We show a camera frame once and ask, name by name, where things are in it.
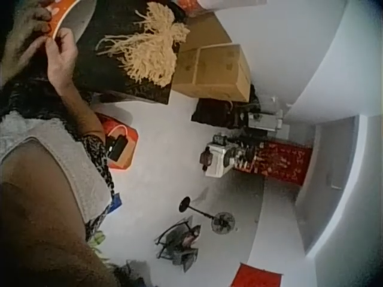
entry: orange polka dot bowl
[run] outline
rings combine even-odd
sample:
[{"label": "orange polka dot bowl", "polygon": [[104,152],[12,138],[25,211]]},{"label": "orange polka dot bowl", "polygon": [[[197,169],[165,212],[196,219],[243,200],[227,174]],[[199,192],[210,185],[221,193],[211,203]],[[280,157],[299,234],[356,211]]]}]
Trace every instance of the orange polka dot bowl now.
[{"label": "orange polka dot bowl", "polygon": [[96,4],[97,0],[54,0],[46,7],[52,14],[49,36],[55,38],[60,28],[70,28],[77,42],[88,26]]}]

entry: standing fan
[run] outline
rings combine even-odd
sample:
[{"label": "standing fan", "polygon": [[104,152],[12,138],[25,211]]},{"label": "standing fan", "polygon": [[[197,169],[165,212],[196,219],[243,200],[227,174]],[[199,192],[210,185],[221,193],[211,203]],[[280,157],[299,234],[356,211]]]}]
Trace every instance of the standing fan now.
[{"label": "standing fan", "polygon": [[211,229],[217,234],[227,234],[231,232],[235,227],[235,218],[229,212],[220,212],[215,216],[212,216],[206,212],[200,211],[196,208],[190,206],[190,197],[185,197],[181,203],[178,210],[180,212],[185,212],[188,208],[191,210],[202,214],[204,217],[211,219]]}]

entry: blue object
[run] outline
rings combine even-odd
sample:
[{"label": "blue object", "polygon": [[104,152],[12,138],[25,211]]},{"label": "blue object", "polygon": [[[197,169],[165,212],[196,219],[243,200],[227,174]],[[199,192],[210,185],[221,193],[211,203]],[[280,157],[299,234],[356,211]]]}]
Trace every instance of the blue object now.
[{"label": "blue object", "polygon": [[120,194],[116,193],[114,195],[114,197],[113,197],[112,205],[110,206],[108,213],[111,213],[111,212],[115,211],[121,205],[122,205],[122,201],[121,201],[121,198],[120,198]]}]

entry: plastic bag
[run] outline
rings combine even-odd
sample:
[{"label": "plastic bag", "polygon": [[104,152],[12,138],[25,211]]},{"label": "plastic bag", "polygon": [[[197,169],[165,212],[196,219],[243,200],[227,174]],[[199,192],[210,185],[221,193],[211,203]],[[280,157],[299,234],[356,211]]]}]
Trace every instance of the plastic bag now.
[{"label": "plastic bag", "polygon": [[267,4],[268,0],[172,0],[189,16],[194,17],[205,12],[221,9]]}]

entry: person's right hand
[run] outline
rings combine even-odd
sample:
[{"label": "person's right hand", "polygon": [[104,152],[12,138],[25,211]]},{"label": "person's right hand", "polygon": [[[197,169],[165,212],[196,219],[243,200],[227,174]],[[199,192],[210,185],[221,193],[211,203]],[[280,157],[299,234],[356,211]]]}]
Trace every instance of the person's right hand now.
[{"label": "person's right hand", "polygon": [[77,47],[70,29],[62,28],[57,33],[59,45],[49,38],[45,42],[48,57],[48,79],[61,96],[68,87],[73,86],[73,71],[77,58]]}]

